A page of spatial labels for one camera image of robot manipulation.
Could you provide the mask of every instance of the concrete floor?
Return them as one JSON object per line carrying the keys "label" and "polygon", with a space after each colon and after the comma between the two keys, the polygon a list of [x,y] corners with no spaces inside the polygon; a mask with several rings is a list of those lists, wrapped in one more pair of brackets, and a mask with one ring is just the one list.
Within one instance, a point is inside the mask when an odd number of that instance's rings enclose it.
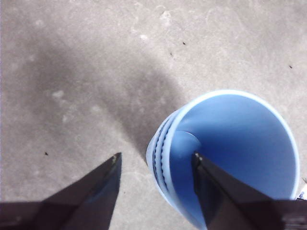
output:
{"label": "concrete floor", "polygon": [[228,88],[281,113],[307,177],[305,0],[2,0],[1,199],[46,198],[122,151],[110,229],[194,229],[144,153],[169,113]]}

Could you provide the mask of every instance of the white stain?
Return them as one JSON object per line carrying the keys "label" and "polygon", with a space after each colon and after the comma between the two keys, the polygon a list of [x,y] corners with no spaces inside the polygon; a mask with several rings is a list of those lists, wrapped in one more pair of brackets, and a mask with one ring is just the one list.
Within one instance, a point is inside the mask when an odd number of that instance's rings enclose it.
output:
{"label": "white stain", "polygon": [[39,19],[35,22],[35,25],[37,27],[44,27],[45,26],[45,23],[43,22],[43,20]]}
{"label": "white stain", "polygon": [[59,91],[52,93],[52,97],[54,99],[61,99],[63,96],[64,96],[63,90],[59,90]]}
{"label": "white stain", "polygon": [[29,60],[30,60],[31,62],[35,61],[35,55],[30,55],[30,56],[29,56]]}
{"label": "white stain", "polygon": [[68,121],[67,116],[66,116],[66,115],[63,115],[62,122],[63,122],[63,123],[66,123],[67,121]]}
{"label": "white stain", "polygon": [[101,109],[98,105],[94,105],[94,106],[91,108],[91,111],[94,112],[94,113],[98,113],[98,112],[101,112],[102,109]]}
{"label": "white stain", "polygon": [[147,37],[147,35],[145,35],[145,34],[141,34],[141,35],[140,35],[140,39],[142,39],[142,40],[147,40],[148,37]]}
{"label": "white stain", "polygon": [[164,11],[160,16],[160,21],[165,27],[168,27],[171,25],[171,17],[171,13],[169,11]]}

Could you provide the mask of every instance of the concrete ground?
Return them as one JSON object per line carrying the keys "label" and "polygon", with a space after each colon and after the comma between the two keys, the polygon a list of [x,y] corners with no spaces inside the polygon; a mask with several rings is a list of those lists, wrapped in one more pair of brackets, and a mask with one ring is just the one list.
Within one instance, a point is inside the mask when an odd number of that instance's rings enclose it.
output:
{"label": "concrete ground", "polygon": [[144,153],[168,114],[229,88],[281,113],[307,177],[305,0],[2,0],[1,199],[46,198],[121,151],[110,229],[194,229]]}

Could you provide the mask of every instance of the blue bucket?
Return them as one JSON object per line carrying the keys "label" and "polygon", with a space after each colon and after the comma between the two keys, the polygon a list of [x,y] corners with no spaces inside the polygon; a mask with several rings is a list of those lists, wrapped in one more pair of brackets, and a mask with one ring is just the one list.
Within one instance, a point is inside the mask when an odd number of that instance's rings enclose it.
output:
{"label": "blue bucket", "polygon": [[161,195],[193,225],[206,229],[193,188],[194,151],[273,199],[295,198],[295,140],[277,111],[255,95],[235,90],[205,94],[172,113],[148,145],[147,163]]}

